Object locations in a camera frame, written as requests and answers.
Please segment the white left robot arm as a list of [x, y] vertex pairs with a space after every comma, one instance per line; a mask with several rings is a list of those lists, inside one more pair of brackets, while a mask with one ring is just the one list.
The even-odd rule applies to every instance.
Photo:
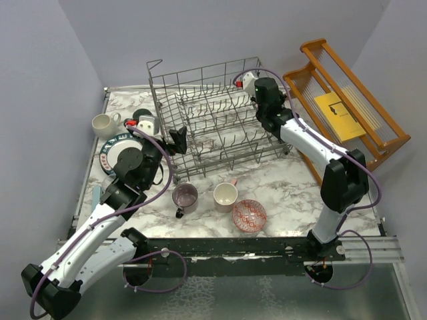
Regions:
[[140, 263], [147, 256], [146, 237], [134, 228], [126, 229], [111, 245], [103, 242], [133, 214], [153, 203], [168, 190], [173, 177], [164, 187], [148, 197], [157, 170], [165, 160], [171, 171], [171, 157], [187, 151], [187, 128], [172, 129], [173, 143], [129, 126], [141, 148], [128, 147], [117, 158], [115, 179], [107, 186], [87, 221], [44, 262], [28, 264], [21, 278], [31, 298], [32, 319], [50, 315], [63, 319], [77, 306], [82, 295], [106, 273], [122, 263]]

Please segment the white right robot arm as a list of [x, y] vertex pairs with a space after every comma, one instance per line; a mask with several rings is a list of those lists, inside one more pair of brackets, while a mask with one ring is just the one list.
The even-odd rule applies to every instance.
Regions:
[[308, 256], [321, 261], [331, 251], [338, 227], [347, 210], [359, 203], [369, 190], [364, 154], [334, 145], [315, 132], [303, 119], [284, 106], [286, 96], [271, 77], [243, 76], [244, 91], [258, 106], [256, 119], [279, 140], [289, 143], [312, 163], [324, 170], [320, 195], [324, 208], [310, 230], [306, 245]]

